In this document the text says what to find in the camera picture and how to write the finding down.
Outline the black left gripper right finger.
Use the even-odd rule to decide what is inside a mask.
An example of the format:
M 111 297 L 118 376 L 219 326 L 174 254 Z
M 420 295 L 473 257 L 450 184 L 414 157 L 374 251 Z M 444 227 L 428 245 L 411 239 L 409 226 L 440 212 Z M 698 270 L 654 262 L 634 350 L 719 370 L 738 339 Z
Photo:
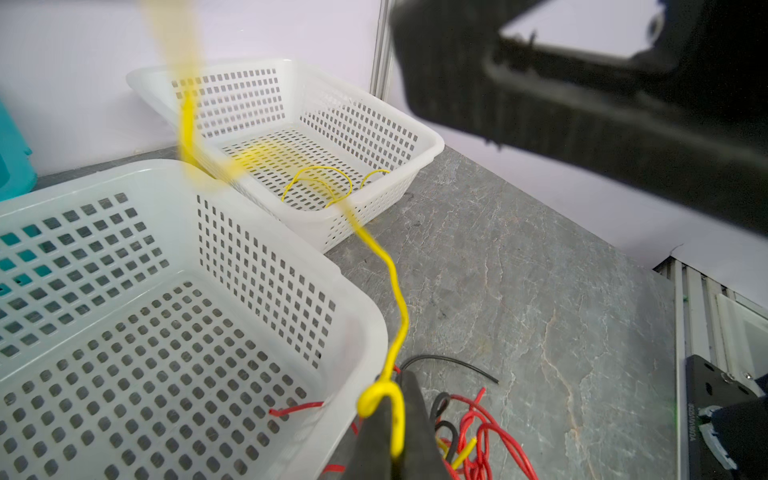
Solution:
M 445 479 L 450 474 L 435 439 L 434 423 L 430 421 L 416 375 L 403 370 L 400 385 L 405 400 L 405 445 L 396 463 L 396 479 Z

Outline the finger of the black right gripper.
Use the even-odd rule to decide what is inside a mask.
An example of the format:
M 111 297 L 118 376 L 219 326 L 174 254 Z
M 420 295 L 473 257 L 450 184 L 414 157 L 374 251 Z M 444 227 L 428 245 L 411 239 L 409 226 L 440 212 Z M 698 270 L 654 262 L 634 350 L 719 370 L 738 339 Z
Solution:
M 767 5 L 667 1 L 620 58 L 504 38 L 533 1 L 402 1 L 390 32 L 411 111 L 767 232 Z

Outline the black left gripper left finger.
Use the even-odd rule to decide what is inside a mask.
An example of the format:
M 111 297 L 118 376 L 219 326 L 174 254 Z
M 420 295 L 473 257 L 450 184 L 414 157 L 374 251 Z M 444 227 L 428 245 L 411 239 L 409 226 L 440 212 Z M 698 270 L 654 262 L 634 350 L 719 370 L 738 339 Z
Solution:
M 377 410 L 362 421 L 344 480 L 397 479 L 396 464 L 390 456 L 392 405 L 384 397 Z

